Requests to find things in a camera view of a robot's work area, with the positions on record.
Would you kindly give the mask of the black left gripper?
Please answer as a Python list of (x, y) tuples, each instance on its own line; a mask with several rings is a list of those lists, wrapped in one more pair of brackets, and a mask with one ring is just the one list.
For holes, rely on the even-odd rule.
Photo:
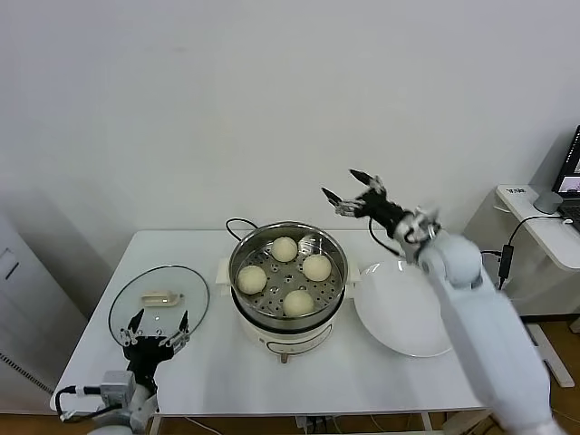
[(189, 311), (186, 310), (179, 322), (178, 330), (167, 338), (141, 336), (140, 324), (145, 309), (128, 315), (123, 313), (119, 320), (118, 338), (128, 360), (127, 370), (133, 372), (137, 382), (152, 382), (160, 363), (173, 358), (189, 341)]

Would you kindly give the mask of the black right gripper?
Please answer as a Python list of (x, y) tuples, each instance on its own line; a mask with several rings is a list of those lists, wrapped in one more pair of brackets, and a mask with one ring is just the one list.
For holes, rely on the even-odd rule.
[(383, 226), (387, 232), (394, 232), (406, 217), (406, 210), (387, 198), (387, 191), (378, 176), (350, 169), (350, 174), (365, 186), (358, 198), (343, 199), (327, 188), (321, 188), (334, 211), (340, 216), (365, 216)]

